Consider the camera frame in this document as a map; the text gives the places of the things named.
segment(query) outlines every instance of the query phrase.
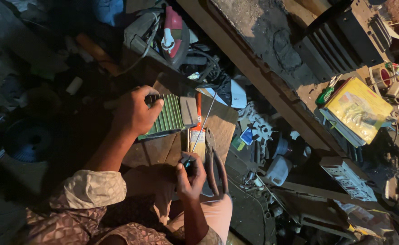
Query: screwdriver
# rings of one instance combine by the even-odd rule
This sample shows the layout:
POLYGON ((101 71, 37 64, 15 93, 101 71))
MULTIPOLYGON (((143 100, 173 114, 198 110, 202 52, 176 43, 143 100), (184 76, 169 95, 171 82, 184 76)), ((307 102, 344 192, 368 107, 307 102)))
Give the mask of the screwdriver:
POLYGON ((329 85, 322 90, 322 93, 317 97, 316 99, 316 105, 324 105, 328 101, 328 99, 331 97, 331 94, 334 92, 334 86, 340 79, 341 75, 338 77, 335 76, 333 79, 329 82, 329 85))

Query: light pink pants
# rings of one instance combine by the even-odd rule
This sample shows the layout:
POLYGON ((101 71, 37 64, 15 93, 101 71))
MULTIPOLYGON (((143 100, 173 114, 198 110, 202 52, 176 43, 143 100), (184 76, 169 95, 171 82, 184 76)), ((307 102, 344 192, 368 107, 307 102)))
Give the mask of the light pink pants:
MULTIPOLYGON (((162 174, 144 173, 136 169, 129 170, 123 177, 127 184, 127 197, 141 194, 155 194, 154 209, 162 222, 171 231, 184 226, 184 212, 168 222, 175 184, 159 177, 162 174)), ((201 207, 207 224, 220 236, 226 244, 229 223, 232 215, 232 200, 225 194, 220 197, 206 197, 201 195, 201 207)))

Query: plastic bottle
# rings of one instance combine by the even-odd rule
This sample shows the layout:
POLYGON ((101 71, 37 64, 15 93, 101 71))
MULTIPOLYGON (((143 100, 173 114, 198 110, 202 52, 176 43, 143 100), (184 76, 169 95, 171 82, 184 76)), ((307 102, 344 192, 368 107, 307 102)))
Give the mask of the plastic bottle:
POLYGON ((278 155, 273 159, 272 164, 266 172, 266 176, 273 184, 277 186, 281 186, 287 176, 289 175, 290 170, 292 169, 293 164, 285 159, 283 156, 278 155))

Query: metal rod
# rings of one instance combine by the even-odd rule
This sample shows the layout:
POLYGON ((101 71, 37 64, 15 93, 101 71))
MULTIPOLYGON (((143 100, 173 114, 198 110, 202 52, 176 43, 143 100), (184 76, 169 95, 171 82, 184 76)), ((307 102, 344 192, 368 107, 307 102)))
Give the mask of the metal rod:
POLYGON ((204 120, 204 123, 202 124, 201 130, 199 131, 199 135, 198 135, 198 137, 196 138, 195 145, 193 145, 193 148, 192 148, 192 151, 191 151, 191 152, 193 152, 193 151, 195 150, 196 145, 198 144, 199 137, 201 136, 202 130, 204 129, 204 126, 206 125, 208 115, 210 114, 210 111, 212 110, 212 106, 213 106, 213 103, 214 103, 215 100, 216 100, 216 95, 217 95, 217 94, 218 94, 218 93, 215 92, 215 96, 213 96, 212 104, 210 105, 210 109, 208 109, 206 119, 204 120))

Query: pliers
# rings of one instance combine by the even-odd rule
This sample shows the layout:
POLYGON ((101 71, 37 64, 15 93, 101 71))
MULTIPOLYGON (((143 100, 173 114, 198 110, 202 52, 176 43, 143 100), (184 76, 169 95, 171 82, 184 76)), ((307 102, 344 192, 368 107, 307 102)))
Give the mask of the pliers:
POLYGON ((212 192, 215 196, 223 196, 228 193, 228 178, 226 175, 225 165, 216 152, 216 144, 215 144, 215 136, 213 132, 206 128, 206 164, 205 169, 207 173, 207 181, 208 185, 212 189, 212 192), (215 175, 214 175, 214 162, 218 167, 219 179, 222 180, 222 190, 223 193, 219 193, 218 186, 216 184, 215 175))

